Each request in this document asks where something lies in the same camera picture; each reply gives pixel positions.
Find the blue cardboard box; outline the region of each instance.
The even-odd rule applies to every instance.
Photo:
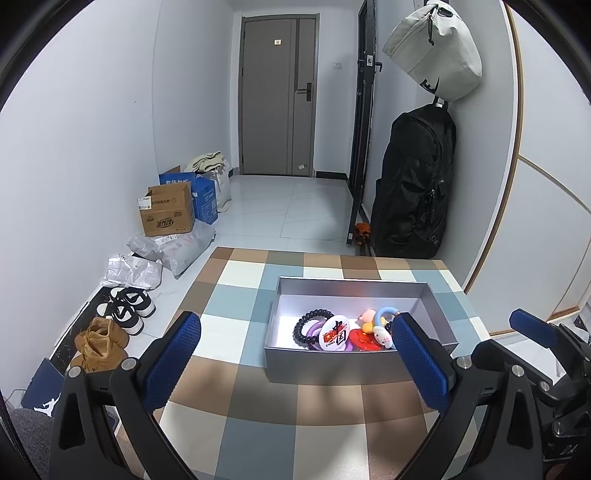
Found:
[[[160,175],[160,185],[188,181],[191,183],[195,218],[212,225],[217,220],[216,184],[197,173],[185,173],[180,167]]]

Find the white plastic bag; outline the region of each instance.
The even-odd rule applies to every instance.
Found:
[[[195,220],[193,230],[189,233],[151,237],[136,235],[127,246],[143,258],[160,260],[164,268],[178,277],[207,250],[215,233],[213,225]]]
[[[400,22],[383,52],[426,91],[453,102],[482,77],[482,62],[460,15],[441,0],[429,0]]]
[[[109,259],[107,275],[102,280],[105,287],[136,287],[153,290],[162,280],[162,264],[133,254],[117,255]]]
[[[223,165],[203,174],[203,177],[213,180],[216,184],[217,211],[223,213],[230,207],[232,196],[230,193],[230,164],[223,158]]]

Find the blue gripper pad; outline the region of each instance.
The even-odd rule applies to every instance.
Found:
[[[408,313],[394,317],[392,333],[396,350],[423,400],[428,407],[443,414],[449,406],[449,391],[455,382],[449,354],[440,343],[427,337]]]
[[[509,325],[545,348],[552,348],[558,342],[554,326],[524,310],[518,309],[511,313]]]
[[[141,364],[146,362],[148,366],[154,361],[141,382],[146,411],[152,412],[166,405],[201,339],[201,321],[196,314],[185,312],[177,323],[162,339],[155,340],[140,359]]]

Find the gray door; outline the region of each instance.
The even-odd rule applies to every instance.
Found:
[[[310,175],[315,37],[314,18],[244,22],[243,173]]]

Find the white shoulder bag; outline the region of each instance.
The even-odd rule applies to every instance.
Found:
[[[453,102],[482,77],[482,62],[470,30],[441,0],[429,0],[397,26],[383,52],[426,91]]]

